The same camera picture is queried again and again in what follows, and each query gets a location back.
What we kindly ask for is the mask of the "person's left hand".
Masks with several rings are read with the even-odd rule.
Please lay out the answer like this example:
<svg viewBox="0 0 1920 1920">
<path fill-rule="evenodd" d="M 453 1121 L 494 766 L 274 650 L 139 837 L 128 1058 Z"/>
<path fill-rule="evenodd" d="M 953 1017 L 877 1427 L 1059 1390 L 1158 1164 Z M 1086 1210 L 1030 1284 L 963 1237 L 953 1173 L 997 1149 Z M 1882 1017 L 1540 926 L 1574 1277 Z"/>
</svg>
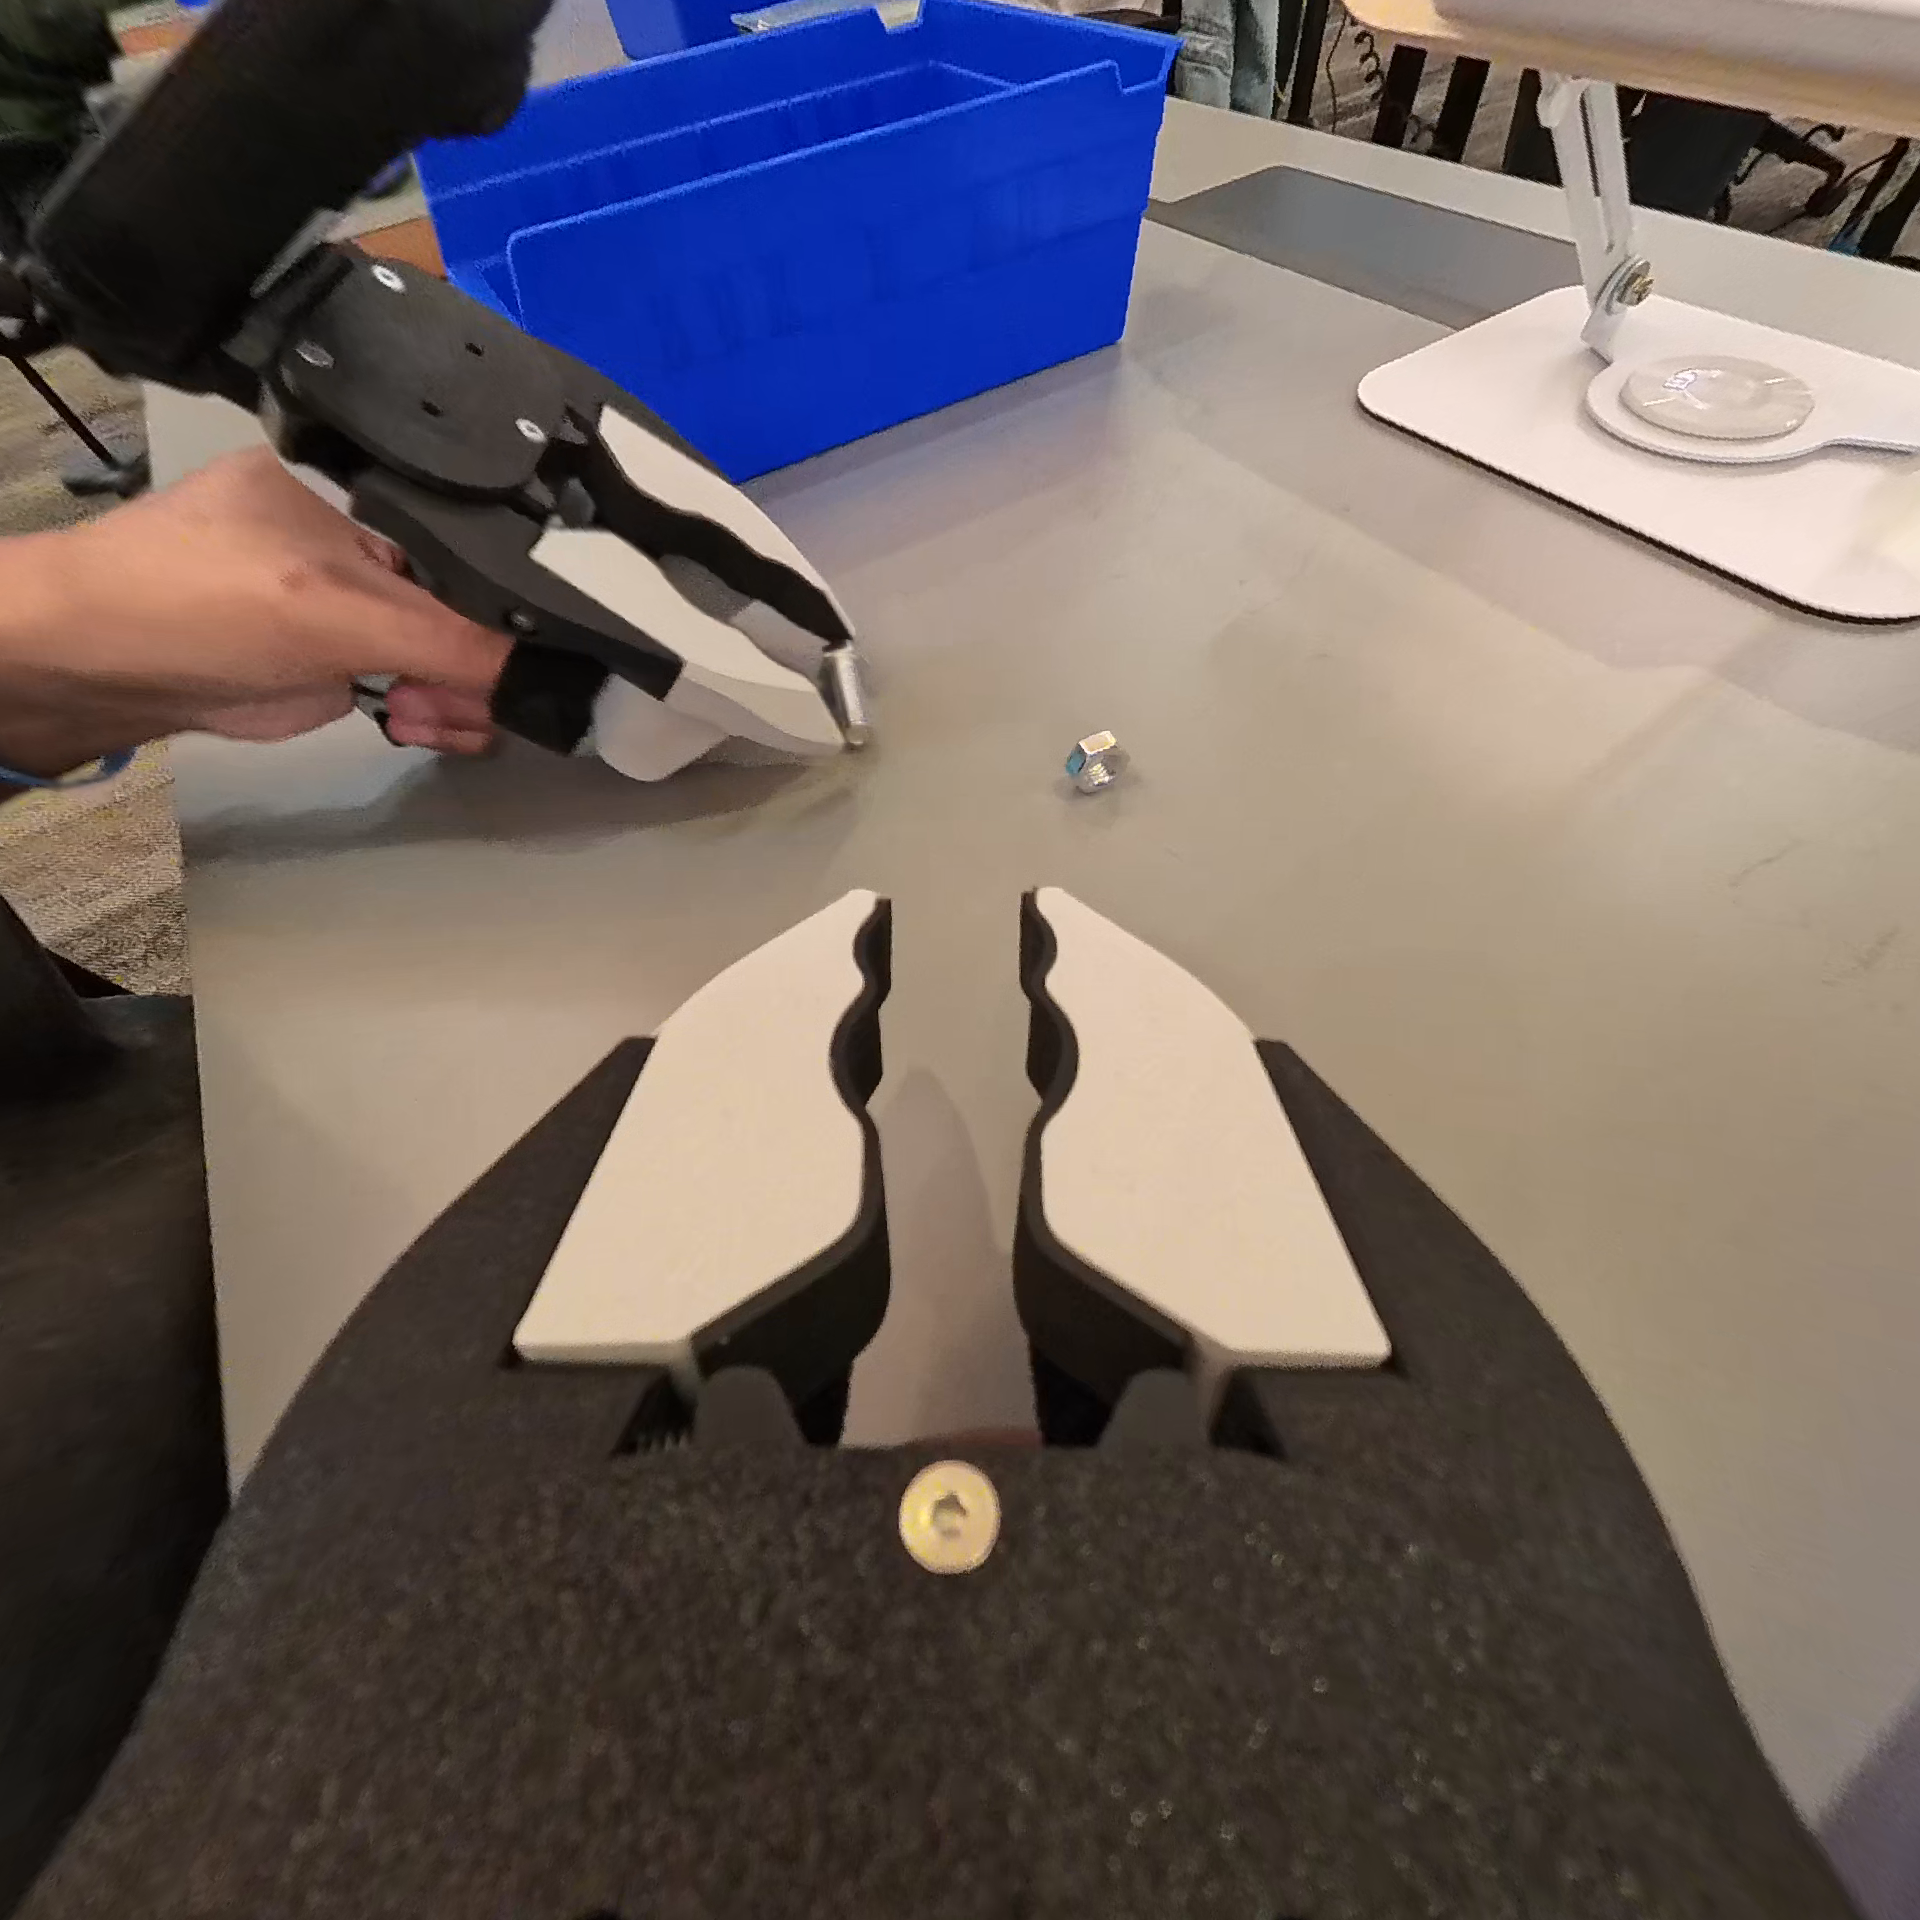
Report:
<svg viewBox="0 0 1920 1920">
<path fill-rule="evenodd" d="M 400 551 L 266 447 L 233 453 L 56 537 L 64 657 L 114 747 L 205 733 L 274 743 L 386 681 L 403 747 L 482 751 L 510 645 L 453 612 Z"/>
</svg>

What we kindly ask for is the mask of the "grey desk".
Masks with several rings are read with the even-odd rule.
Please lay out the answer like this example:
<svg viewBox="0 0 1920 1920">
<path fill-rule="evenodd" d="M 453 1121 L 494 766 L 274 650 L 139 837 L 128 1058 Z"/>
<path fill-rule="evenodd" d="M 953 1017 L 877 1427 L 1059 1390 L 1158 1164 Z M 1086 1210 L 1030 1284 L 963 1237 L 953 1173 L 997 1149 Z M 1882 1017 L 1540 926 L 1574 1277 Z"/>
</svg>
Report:
<svg viewBox="0 0 1920 1920">
<path fill-rule="evenodd" d="M 1018 906 L 1060 884 L 1291 1044 L 1526 1287 L 1822 1817 L 1916 1699 L 1916 634 L 1844 631 L 1379 426 L 1557 198 L 1171 102 L 1118 348 L 760 482 L 876 738 L 636 783 L 349 719 L 177 751 L 244 1476 L 421 1229 L 616 1039 L 897 908 L 893 1295 L 849 1433 L 1026 1414 Z M 1066 791 L 1080 735 L 1126 778 Z"/>
</svg>

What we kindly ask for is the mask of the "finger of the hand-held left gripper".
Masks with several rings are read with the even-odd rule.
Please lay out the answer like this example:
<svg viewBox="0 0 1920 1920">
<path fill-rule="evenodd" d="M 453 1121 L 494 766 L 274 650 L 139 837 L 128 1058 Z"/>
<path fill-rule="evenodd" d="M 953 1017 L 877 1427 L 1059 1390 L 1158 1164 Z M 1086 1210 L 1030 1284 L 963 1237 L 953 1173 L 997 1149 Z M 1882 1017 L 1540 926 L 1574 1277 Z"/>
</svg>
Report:
<svg viewBox="0 0 1920 1920">
<path fill-rule="evenodd" d="M 494 727 L 557 757 L 849 749 L 821 693 L 827 642 L 600 524 L 477 521 L 441 545 L 441 602 L 510 645 Z"/>
<path fill-rule="evenodd" d="M 827 645 L 852 621 L 826 575 L 769 513 L 694 450 L 603 403 L 590 438 L 594 521 L 650 558 L 688 561 Z"/>
</svg>

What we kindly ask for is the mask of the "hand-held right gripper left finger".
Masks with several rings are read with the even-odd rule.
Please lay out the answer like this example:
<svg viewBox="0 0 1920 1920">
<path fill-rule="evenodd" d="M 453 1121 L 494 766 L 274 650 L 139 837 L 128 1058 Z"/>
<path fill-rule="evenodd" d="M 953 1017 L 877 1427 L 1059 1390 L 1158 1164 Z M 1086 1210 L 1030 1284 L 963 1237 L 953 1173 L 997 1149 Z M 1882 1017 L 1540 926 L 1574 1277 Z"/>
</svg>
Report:
<svg viewBox="0 0 1920 1920">
<path fill-rule="evenodd" d="M 842 1401 L 889 1302 L 872 1099 L 892 903 L 850 889 L 664 1022 L 513 1332 L 548 1367 Z"/>
</svg>

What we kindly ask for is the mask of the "white document stand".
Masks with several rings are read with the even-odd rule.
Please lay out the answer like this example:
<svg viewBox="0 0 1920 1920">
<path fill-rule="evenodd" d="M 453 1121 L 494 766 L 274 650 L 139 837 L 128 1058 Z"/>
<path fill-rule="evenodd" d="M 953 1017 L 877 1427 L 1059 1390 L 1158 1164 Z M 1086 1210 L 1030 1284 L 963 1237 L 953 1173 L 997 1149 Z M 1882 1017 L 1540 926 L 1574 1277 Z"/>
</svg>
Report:
<svg viewBox="0 0 1920 1920">
<path fill-rule="evenodd" d="M 1788 609 L 1913 623 L 1917 372 L 1662 292 L 1621 85 L 1538 74 L 1577 283 L 1379 366 L 1361 409 Z"/>
</svg>

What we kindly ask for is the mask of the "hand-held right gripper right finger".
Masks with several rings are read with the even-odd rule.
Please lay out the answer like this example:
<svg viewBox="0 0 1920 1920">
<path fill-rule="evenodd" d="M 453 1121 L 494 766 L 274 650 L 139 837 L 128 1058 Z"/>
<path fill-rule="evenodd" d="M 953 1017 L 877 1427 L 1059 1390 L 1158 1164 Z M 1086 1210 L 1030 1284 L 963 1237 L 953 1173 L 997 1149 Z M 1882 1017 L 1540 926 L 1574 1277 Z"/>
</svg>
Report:
<svg viewBox="0 0 1920 1920">
<path fill-rule="evenodd" d="M 1380 1374 L 1393 1342 L 1258 1036 L 1200 977 L 1059 884 L 1020 903 L 1016 1306 L 1044 1386 L 1116 1409 L 1173 1372 L 1217 1414 L 1248 1374 Z"/>
</svg>

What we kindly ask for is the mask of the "blue plastic bin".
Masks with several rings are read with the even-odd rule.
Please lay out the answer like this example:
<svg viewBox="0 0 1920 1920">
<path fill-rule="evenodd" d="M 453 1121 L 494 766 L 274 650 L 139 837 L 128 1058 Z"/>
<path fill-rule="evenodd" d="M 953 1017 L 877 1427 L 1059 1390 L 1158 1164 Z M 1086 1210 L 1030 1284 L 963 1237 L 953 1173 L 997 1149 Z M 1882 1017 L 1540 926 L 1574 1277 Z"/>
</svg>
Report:
<svg viewBox="0 0 1920 1920">
<path fill-rule="evenodd" d="M 1116 345 L 1162 91 L 1088 65 L 987 91 L 923 62 L 482 190 L 648 194 L 507 233 L 448 276 L 612 379 L 733 479 Z"/>
<path fill-rule="evenodd" d="M 448 281 L 528 329 L 651 276 L 881 302 L 1137 233 L 1171 66 L 1090 15 L 866 7 L 538 87 L 417 170 Z"/>
</svg>

